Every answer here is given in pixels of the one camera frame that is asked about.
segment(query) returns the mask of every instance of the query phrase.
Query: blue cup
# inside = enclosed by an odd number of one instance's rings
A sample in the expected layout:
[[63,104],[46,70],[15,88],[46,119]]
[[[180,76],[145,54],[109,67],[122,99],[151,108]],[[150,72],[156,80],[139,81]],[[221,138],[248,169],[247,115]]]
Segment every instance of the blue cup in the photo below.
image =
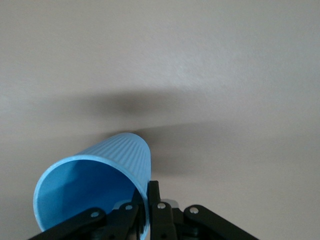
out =
[[80,212],[98,207],[107,214],[130,202],[137,189],[145,208],[145,239],[149,226],[147,190],[151,154],[133,133],[110,137],[50,166],[34,191],[36,221],[45,231]]

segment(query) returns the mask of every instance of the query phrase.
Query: bolt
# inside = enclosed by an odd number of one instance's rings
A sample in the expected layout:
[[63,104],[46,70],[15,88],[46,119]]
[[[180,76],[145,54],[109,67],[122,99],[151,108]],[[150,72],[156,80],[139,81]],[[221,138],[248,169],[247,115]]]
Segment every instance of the bolt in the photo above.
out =
[[98,211],[94,211],[93,213],[91,213],[90,215],[92,218],[96,218],[99,216],[99,212]]
[[199,210],[198,210],[198,208],[193,206],[193,207],[190,208],[190,213],[197,214],[197,213],[199,213]]
[[158,203],[157,205],[158,209],[165,209],[166,205],[163,202]]
[[131,210],[131,209],[132,209],[132,206],[131,206],[131,205],[125,206],[125,210]]

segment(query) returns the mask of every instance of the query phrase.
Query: gray surface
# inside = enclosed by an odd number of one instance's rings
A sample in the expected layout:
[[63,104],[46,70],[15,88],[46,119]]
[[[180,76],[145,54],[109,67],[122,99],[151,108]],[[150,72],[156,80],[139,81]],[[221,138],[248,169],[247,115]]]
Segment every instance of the gray surface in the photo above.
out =
[[161,196],[256,237],[320,236],[320,2],[1,1],[0,232],[43,171],[119,132]]

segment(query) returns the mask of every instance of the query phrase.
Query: ribbed plastic cup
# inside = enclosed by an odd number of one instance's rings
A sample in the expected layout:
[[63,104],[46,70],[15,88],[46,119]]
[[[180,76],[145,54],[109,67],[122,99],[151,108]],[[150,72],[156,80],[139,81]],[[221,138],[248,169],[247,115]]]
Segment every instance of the ribbed plastic cup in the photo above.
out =
[[151,155],[147,143],[133,133],[108,138],[50,166],[39,179],[33,197],[36,221],[45,231],[92,207],[107,214],[130,202],[135,189],[144,202],[149,226],[147,190]]

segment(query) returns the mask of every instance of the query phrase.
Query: silver screw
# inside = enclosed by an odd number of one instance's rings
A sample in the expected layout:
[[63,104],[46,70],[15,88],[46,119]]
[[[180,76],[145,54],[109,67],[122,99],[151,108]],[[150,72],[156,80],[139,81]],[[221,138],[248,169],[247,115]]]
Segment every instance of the silver screw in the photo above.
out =
[[193,206],[192,208],[190,208],[190,213],[197,214],[197,213],[199,213],[199,210],[198,210],[198,208]]
[[163,202],[158,203],[157,205],[158,209],[165,209],[166,205]]
[[92,218],[96,218],[99,216],[99,212],[98,211],[94,211],[93,213],[91,213],[90,215]]
[[131,205],[125,206],[125,210],[131,210],[131,209],[132,209],[132,206],[131,206]]

